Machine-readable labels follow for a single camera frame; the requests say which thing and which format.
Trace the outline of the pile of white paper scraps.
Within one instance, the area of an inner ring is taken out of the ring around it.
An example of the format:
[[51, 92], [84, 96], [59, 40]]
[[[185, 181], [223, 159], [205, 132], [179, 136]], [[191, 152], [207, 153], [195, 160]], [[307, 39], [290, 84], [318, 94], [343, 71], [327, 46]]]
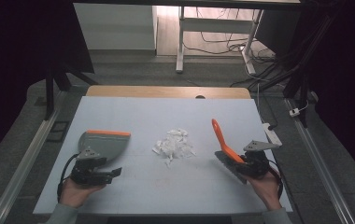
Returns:
[[170, 130], [162, 140], [158, 140], [152, 151], [163, 158], [163, 163], [170, 167], [173, 160], [195, 156], [193, 145], [189, 141], [189, 133], [184, 129]]

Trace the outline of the grey dustpan with orange edge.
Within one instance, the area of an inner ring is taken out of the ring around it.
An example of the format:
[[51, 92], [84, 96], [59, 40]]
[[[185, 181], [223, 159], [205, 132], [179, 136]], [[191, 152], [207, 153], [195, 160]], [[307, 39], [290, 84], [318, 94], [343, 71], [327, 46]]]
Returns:
[[88, 130], [78, 140], [78, 159], [117, 158], [128, 146], [131, 134], [126, 132]]

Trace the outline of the white desk frame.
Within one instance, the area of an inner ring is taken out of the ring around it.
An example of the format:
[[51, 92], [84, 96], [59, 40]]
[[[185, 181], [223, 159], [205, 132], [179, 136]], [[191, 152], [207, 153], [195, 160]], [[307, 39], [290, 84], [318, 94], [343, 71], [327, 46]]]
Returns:
[[177, 62], [176, 72], [183, 72], [184, 64], [184, 34], [186, 32], [205, 32], [205, 33], [225, 33], [225, 34], [241, 34], [247, 35], [248, 41], [244, 47], [240, 47], [240, 54], [244, 60], [247, 72], [250, 75], [255, 75], [256, 71], [252, 60], [249, 56], [251, 44], [256, 34], [260, 18], [263, 14], [261, 9], [253, 9], [251, 20], [239, 19], [210, 19], [200, 16], [186, 17], [185, 7], [180, 7], [178, 10], [178, 45], [177, 45]]

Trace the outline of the person's right hand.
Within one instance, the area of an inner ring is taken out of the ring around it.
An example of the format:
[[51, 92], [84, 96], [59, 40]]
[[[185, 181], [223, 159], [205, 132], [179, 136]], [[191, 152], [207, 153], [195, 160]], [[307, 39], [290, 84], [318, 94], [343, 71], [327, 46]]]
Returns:
[[259, 178], [253, 178], [246, 175], [244, 175], [244, 178], [250, 183], [255, 193], [260, 197], [269, 211], [282, 208], [277, 192], [277, 179], [270, 172]]

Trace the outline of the white cabinet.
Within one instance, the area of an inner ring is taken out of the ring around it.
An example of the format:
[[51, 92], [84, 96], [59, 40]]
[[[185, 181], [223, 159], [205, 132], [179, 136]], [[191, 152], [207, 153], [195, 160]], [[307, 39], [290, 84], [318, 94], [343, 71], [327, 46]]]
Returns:
[[156, 50], [153, 6], [74, 4], [88, 49]]

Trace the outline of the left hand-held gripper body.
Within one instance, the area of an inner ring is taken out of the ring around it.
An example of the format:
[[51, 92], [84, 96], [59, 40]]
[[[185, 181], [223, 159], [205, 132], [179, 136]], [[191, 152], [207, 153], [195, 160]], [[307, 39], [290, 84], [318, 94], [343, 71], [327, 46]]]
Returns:
[[107, 173], [97, 173], [96, 169], [106, 162], [106, 157], [87, 147], [78, 154], [70, 177], [82, 186], [105, 185], [108, 182]]

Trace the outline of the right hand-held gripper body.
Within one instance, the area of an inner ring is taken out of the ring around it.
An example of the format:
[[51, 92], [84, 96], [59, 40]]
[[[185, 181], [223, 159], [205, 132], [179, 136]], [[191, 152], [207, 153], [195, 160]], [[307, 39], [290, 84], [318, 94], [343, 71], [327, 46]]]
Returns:
[[265, 155], [265, 150], [273, 148], [278, 148], [278, 145], [255, 140], [248, 143], [244, 147], [244, 175], [251, 178], [260, 178], [270, 172], [274, 177], [279, 178], [279, 175], [270, 166], [270, 160]]

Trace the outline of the orange-handled grey brush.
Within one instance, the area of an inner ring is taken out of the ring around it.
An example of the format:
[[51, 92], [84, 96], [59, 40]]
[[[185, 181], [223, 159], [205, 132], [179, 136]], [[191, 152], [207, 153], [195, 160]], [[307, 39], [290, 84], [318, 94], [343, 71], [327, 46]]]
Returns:
[[238, 180], [243, 184], [247, 184], [248, 181], [236, 171], [236, 166], [244, 165], [246, 161], [226, 144], [218, 122], [213, 119], [211, 120], [211, 123], [214, 133], [220, 143], [220, 151], [216, 151], [215, 156]]

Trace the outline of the aluminium rail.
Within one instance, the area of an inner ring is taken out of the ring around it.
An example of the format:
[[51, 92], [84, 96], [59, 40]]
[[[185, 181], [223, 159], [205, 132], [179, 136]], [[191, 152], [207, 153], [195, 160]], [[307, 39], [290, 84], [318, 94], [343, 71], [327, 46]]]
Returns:
[[36, 158], [47, 139], [50, 129], [60, 114], [66, 95], [67, 93], [65, 91], [58, 92], [55, 98], [54, 111], [50, 114], [47, 120], [42, 121], [32, 142], [23, 155], [20, 164], [15, 170], [13, 176], [10, 178], [7, 187], [0, 197], [0, 224], [4, 224], [27, 176], [32, 170], [34, 162], [36, 161]]
[[296, 129], [305, 144], [305, 148], [307, 149], [319, 178], [331, 199], [334, 210], [338, 215], [340, 222], [342, 224], [355, 224], [355, 218], [349, 209], [340, 188], [334, 181], [326, 162], [322, 158], [319, 148], [316, 145], [310, 131], [303, 125], [298, 116], [291, 117], [291, 119], [293, 120]]

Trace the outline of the black rectangular floor frame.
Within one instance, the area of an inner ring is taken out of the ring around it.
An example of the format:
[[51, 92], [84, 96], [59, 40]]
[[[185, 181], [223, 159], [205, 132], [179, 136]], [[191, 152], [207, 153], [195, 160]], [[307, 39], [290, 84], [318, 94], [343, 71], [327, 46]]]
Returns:
[[69, 121], [55, 121], [49, 131], [47, 142], [61, 143], [67, 135], [69, 129]]

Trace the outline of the black metal stand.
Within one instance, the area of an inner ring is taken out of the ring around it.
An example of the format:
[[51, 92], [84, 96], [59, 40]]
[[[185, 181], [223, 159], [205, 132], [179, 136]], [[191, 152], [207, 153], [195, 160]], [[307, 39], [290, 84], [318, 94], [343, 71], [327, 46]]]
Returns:
[[288, 79], [283, 90], [285, 98], [293, 98], [300, 92], [301, 112], [297, 118], [307, 127], [305, 109], [307, 107], [308, 74], [310, 61], [333, 23], [335, 15], [331, 12], [304, 13], [294, 19], [295, 26], [290, 29], [290, 46], [284, 54], [277, 52], [277, 64], [284, 67], [284, 73], [271, 78], [259, 91], [265, 91]]

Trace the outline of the black tripod stand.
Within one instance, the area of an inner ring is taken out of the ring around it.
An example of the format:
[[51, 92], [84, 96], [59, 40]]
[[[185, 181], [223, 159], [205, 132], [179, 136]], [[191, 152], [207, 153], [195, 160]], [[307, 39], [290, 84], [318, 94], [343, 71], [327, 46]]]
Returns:
[[67, 63], [52, 63], [49, 70], [46, 72], [46, 116], [45, 120], [49, 120], [55, 110], [54, 103], [54, 84], [57, 84], [60, 91], [69, 91], [72, 84], [67, 77], [68, 74], [72, 74], [74, 77], [84, 81], [85, 83], [97, 85], [98, 82], [92, 78], [80, 72], [78, 69]]

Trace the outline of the person's left hand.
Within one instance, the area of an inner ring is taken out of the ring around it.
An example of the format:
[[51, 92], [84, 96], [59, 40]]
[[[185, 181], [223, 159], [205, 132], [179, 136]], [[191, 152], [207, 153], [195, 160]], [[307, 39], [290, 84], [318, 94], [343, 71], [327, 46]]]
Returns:
[[62, 186], [59, 203], [73, 208], [80, 208], [92, 193], [104, 187], [105, 185], [82, 186], [74, 182], [71, 178], [67, 178]]

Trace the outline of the white power strip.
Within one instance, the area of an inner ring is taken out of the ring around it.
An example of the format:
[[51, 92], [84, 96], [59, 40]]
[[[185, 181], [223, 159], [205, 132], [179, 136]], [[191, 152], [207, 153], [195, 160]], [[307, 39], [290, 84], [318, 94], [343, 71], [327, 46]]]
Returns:
[[278, 138], [276, 132], [274, 130], [271, 130], [270, 127], [271, 127], [271, 125], [269, 123], [263, 123], [263, 129], [264, 129], [264, 132], [265, 132], [268, 140], [272, 144], [281, 147], [282, 146], [282, 142]]

